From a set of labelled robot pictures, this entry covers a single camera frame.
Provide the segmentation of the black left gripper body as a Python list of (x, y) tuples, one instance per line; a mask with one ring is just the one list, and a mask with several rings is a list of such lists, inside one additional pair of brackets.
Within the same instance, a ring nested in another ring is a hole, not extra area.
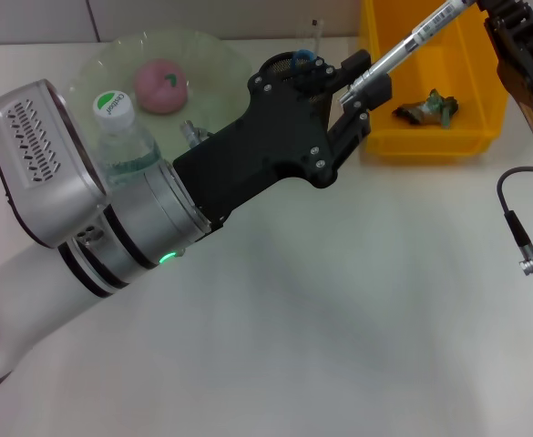
[(231, 212), (285, 178), (327, 188), (337, 178), (325, 124), (309, 85), (323, 88), (321, 58), (285, 75), (263, 69), (248, 82), (243, 115), (176, 158), (173, 167), (194, 206), (213, 228)]

